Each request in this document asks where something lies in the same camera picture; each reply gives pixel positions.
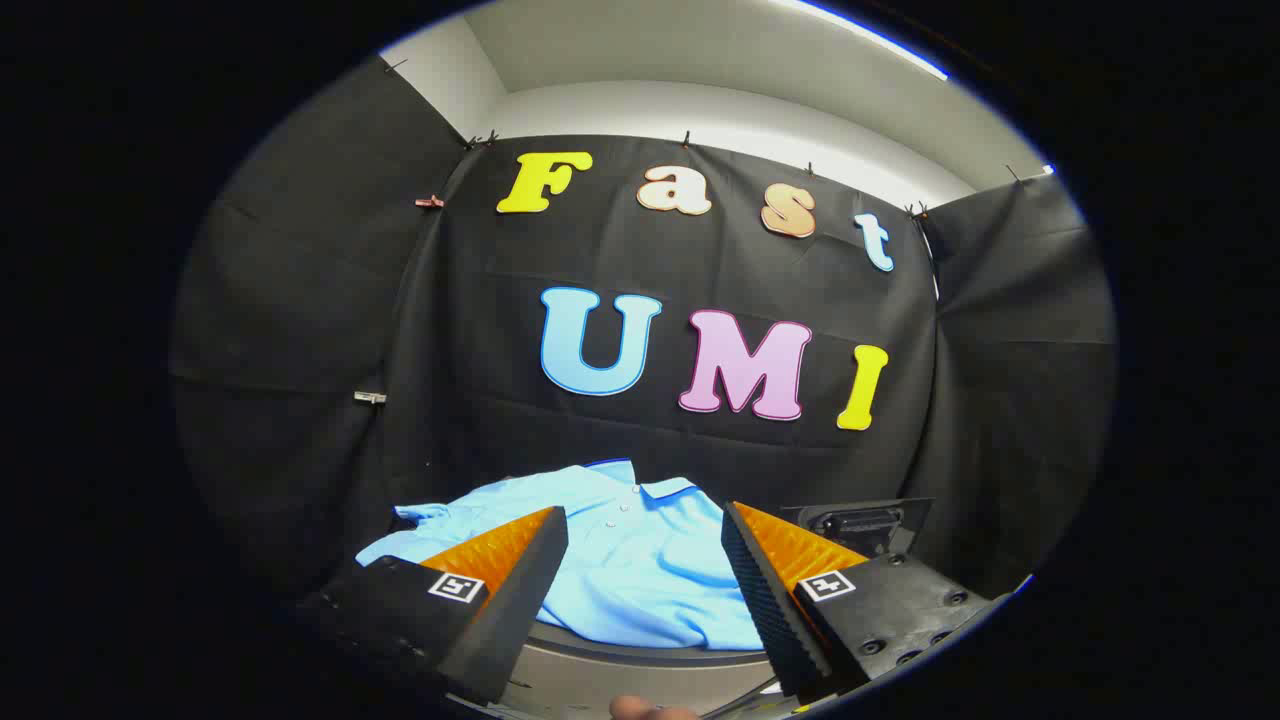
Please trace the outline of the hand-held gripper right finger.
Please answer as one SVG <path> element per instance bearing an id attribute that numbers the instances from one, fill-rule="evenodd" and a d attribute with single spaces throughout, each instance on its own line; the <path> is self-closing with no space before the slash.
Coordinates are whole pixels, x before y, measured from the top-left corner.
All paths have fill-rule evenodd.
<path id="1" fill-rule="evenodd" d="M 1001 605 L 904 550 L 868 556 L 739 501 L 724 506 L 722 546 L 774 678 L 799 701 L 881 684 Z"/>

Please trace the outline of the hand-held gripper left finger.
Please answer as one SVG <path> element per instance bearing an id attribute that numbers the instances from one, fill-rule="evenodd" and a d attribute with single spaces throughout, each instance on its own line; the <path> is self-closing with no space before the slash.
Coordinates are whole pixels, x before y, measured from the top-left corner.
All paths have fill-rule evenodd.
<path id="1" fill-rule="evenodd" d="M 567 547 L 564 509 L 545 507 L 420 562 L 379 557 L 300 616 L 401 685 L 497 702 Z"/>

